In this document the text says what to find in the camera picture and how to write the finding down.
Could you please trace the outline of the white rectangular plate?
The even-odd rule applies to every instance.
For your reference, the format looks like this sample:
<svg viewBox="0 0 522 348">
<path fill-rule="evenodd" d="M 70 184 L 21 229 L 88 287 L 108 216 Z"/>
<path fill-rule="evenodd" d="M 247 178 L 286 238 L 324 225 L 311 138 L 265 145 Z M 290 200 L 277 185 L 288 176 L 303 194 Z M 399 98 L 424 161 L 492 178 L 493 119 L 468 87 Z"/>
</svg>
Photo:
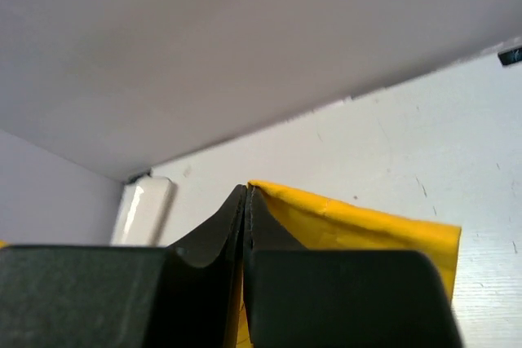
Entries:
<svg viewBox="0 0 522 348">
<path fill-rule="evenodd" d="M 176 189 L 170 179 L 150 175 L 125 185 L 110 244 L 126 247 L 158 245 Z"/>
</svg>

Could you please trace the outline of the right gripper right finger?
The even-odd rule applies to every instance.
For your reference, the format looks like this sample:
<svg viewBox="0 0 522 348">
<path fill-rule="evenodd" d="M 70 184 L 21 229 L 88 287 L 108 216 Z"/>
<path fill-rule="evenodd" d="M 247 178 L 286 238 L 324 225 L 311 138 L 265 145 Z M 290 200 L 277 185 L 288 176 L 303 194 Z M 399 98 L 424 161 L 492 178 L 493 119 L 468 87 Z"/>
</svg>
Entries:
<svg viewBox="0 0 522 348">
<path fill-rule="evenodd" d="M 459 347 L 441 278 L 415 250 L 311 250 L 248 192 L 243 293 L 256 347 Z"/>
</svg>

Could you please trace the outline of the yellow pikachu cloth napkin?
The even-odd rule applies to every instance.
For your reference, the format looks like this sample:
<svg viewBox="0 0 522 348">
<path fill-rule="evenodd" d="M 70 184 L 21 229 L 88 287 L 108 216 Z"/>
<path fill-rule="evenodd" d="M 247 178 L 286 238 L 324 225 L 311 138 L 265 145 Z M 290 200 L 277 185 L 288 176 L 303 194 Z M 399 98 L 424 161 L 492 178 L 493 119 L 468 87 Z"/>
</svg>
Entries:
<svg viewBox="0 0 522 348">
<path fill-rule="evenodd" d="M 458 264 L 461 228 L 403 218 L 349 205 L 292 187 L 253 180 L 276 220 L 311 250 L 415 250 L 428 257 L 441 278 L 450 309 Z M 250 341 L 244 303 L 239 315 L 237 345 Z"/>
</svg>

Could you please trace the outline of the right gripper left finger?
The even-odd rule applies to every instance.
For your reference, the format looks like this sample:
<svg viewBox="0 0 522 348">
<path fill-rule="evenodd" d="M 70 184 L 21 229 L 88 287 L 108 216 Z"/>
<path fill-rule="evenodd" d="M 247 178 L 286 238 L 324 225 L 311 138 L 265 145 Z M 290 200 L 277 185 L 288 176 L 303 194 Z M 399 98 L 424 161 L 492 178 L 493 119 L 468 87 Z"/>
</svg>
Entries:
<svg viewBox="0 0 522 348">
<path fill-rule="evenodd" d="M 235 346 L 246 196 L 166 247 L 3 248 L 2 346 Z"/>
</svg>

